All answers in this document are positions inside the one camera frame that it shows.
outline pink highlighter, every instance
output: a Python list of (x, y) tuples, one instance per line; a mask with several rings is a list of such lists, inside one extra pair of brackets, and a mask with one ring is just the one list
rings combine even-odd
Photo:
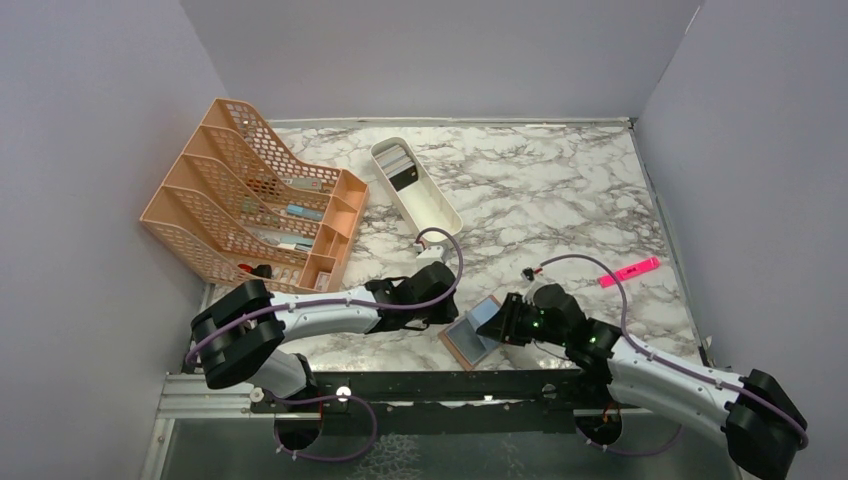
[[(621, 270), (615, 272), (616, 278), (619, 281), (625, 281), (629, 278), (633, 278), (639, 275), (642, 275), (645, 272), (650, 272), (651, 270), (656, 269), (660, 266), (660, 259), (657, 257), (651, 257), (645, 261), (635, 263), (630, 265), (629, 267), (624, 267)], [(603, 277), (598, 279), (598, 283), (601, 284), (601, 287), (607, 288), (615, 285), (615, 280), (609, 275), (604, 275)]]

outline marble table top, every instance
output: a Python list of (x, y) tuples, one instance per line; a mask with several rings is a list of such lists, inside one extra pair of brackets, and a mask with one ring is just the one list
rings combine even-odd
[[(377, 183), (370, 148), (406, 139), (462, 217), (465, 273), (460, 312), (494, 294), (522, 291), (521, 270), (563, 253), (594, 256), (611, 268), (657, 256), (662, 266), (625, 282), (631, 333), (693, 362), (696, 342), (669, 262), (629, 130), (594, 126), (447, 126), (278, 129), (302, 160), (350, 169), (370, 198), (344, 276), (344, 287), (414, 273), (413, 235)], [(449, 266), (455, 268), (454, 261)], [(617, 323), (621, 301), (601, 288), (601, 270), (581, 260), (545, 268), (587, 315)], [(228, 287), (217, 287), (213, 300)], [(316, 371), (461, 370), (438, 339), (444, 328), (372, 335), (332, 334), (283, 344)], [(560, 347), (542, 347), (563, 355)], [(478, 369), (571, 368), (536, 346), (502, 346)]]

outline orange plastic organizer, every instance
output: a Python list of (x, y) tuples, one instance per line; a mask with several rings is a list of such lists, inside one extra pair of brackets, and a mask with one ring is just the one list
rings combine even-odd
[[(286, 184), (294, 178), (320, 179), (324, 192)], [(250, 105), (217, 99), (141, 221), (208, 282), (237, 285), (258, 278), (242, 267), (268, 264), (270, 290), (336, 291), (367, 198), (349, 171), (298, 160)], [(288, 206), (323, 217), (290, 215)], [(312, 241), (311, 250), (279, 243), (290, 236)]]

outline gray wall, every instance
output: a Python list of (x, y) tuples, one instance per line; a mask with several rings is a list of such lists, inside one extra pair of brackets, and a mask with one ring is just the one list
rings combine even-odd
[(791, 478), (845, 478), (848, 2), (709, 0), (636, 128), (719, 361), (810, 422)]
[(0, 45), (0, 477), (136, 478), (201, 293), (138, 217), (224, 88), (177, 0), (5, 1)]
[(269, 118), (636, 116), (701, 0), (182, 0)]

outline white tray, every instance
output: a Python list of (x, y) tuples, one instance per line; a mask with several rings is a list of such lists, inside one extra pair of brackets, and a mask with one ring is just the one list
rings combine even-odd
[[(400, 191), (395, 189), (375, 158), (395, 145), (400, 145), (412, 159), (418, 176), (417, 181)], [(439, 227), (451, 235), (456, 235), (462, 230), (462, 218), (456, 213), (453, 205), (448, 202), (442, 191), (439, 190), (421, 162), (418, 161), (418, 157), (415, 156), (415, 152), (412, 151), (406, 140), (400, 137), (392, 137), (374, 145), (371, 147), (371, 161), (374, 162), (374, 168), (377, 171), (377, 180), (389, 192), (392, 203), (400, 210), (401, 216), (409, 225), (412, 233), (417, 235), (426, 227)], [(445, 236), (436, 232), (425, 233), (424, 240), (428, 245), (447, 243)]]

